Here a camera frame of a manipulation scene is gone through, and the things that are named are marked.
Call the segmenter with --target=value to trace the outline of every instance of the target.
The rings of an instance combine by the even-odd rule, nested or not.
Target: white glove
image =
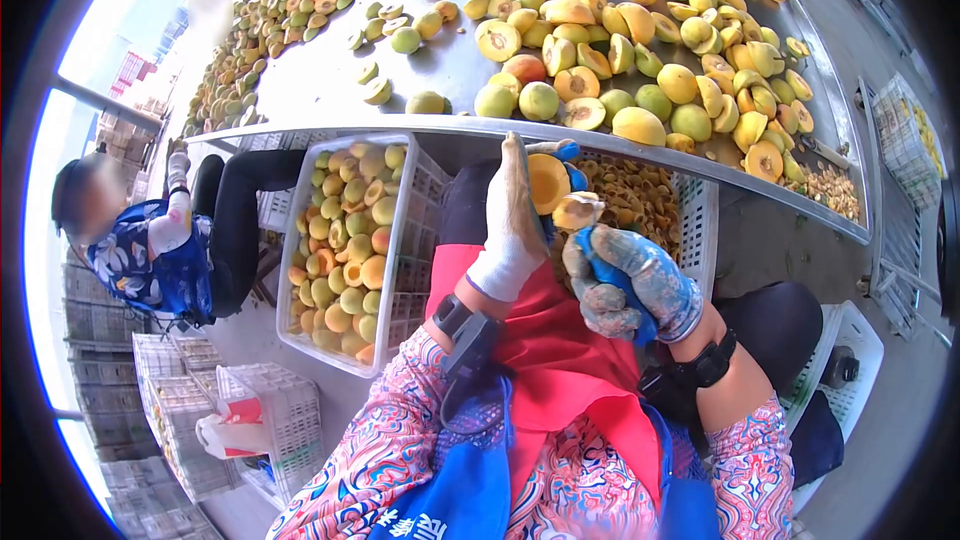
[[[170,188],[186,186],[186,173],[190,169],[190,159],[186,150],[174,150],[167,158],[167,185]]]
[[[486,190],[486,242],[466,279],[486,296],[512,303],[549,256],[544,230],[530,200],[527,152],[509,132],[500,145],[500,168]]]

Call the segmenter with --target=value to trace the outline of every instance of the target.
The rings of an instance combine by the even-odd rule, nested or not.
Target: stainless steel table
[[[813,89],[814,98],[806,106],[814,118],[814,133],[818,139],[834,150],[848,147],[847,159],[851,163],[848,174],[856,186],[861,205],[858,222],[849,221],[785,187],[739,170],[742,155],[729,135],[714,135],[710,141],[698,144],[701,155],[707,150],[718,155],[721,162],[714,162],[668,148],[636,144],[605,133],[609,131],[606,128],[581,131],[522,119],[403,114],[406,100],[424,90],[447,97],[453,113],[473,112],[477,91],[501,68],[501,64],[486,59],[477,49],[473,33],[479,21],[472,21],[462,13],[445,23],[437,36],[412,55],[392,51],[389,39],[367,42],[353,52],[347,49],[347,37],[365,24],[364,11],[370,3],[403,5],[406,13],[416,17],[436,1],[439,0],[356,0],[346,12],[332,16],[313,42],[288,46],[279,58],[269,60],[257,88],[257,109],[270,122],[244,128],[242,134],[291,129],[324,129],[335,133],[402,129],[448,134],[450,142],[457,143],[495,141],[508,130],[530,141],[568,137],[586,148],[629,155],[669,170],[753,191],[788,205],[862,245],[870,242],[870,191],[863,171],[860,140],[830,55],[807,11],[796,0],[788,0],[780,6],[772,0],[747,0],[747,3],[750,14],[762,26],[773,28],[781,40],[794,36],[809,45],[812,55],[806,59],[809,66],[802,74]],[[450,1],[462,6],[468,0]],[[625,0],[608,1],[620,3]],[[666,1],[658,0],[649,8],[669,15]],[[458,33],[458,28],[463,28],[464,33]],[[685,47],[654,40],[650,48],[664,63],[681,63],[695,74],[702,73],[700,60]],[[534,53],[526,48],[523,52]],[[354,82],[361,60],[370,56],[377,61],[380,76],[393,81],[393,97],[379,107],[363,103],[359,97],[360,87]],[[643,84],[653,82],[632,69],[601,82],[601,92],[617,87],[633,93]],[[213,132],[189,138],[189,142],[217,142],[224,147],[231,142],[228,139],[236,138],[238,133],[241,132],[237,129]],[[815,155],[795,153],[798,160],[816,167]]]

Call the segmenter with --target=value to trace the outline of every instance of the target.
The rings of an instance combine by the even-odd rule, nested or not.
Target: red apron
[[[433,259],[426,317],[453,292],[482,246],[445,244]],[[510,499],[533,471],[546,435],[586,413],[660,509],[663,451],[638,401],[634,346],[587,329],[580,304],[545,262],[523,285],[493,357],[516,372],[510,419]]]

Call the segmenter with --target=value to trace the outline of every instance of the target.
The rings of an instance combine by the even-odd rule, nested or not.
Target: floral sleeve
[[[447,389],[443,349],[424,328],[373,383],[323,469],[279,514],[267,539],[364,537],[378,510],[430,480]]]
[[[793,460],[777,395],[706,439],[714,458],[713,489],[723,538],[788,538]]]
[[[147,257],[148,221],[117,223],[100,242],[89,248],[88,257],[101,283],[117,298],[153,304],[159,295],[148,281],[152,268]]]

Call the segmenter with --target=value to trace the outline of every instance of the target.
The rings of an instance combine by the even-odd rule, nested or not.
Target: blue glove
[[[570,178],[571,193],[579,193],[587,189],[587,176],[570,163],[570,159],[580,156],[580,144],[572,138],[527,144],[526,149],[528,155],[548,154],[562,162],[563,167],[566,168],[566,175]],[[553,245],[553,239],[557,235],[553,217],[548,214],[541,215],[539,220],[540,226],[543,228],[543,234],[546,236],[546,246]]]
[[[679,342],[700,323],[700,287],[663,248],[636,232],[603,224],[593,228],[590,246],[597,257],[630,276],[636,298],[656,320],[661,342]],[[567,239],[562,258],[586,327],[606,338],[631,340],[642,325],[641,312],[627,306],[623,290],[597,282],[576,234]]]

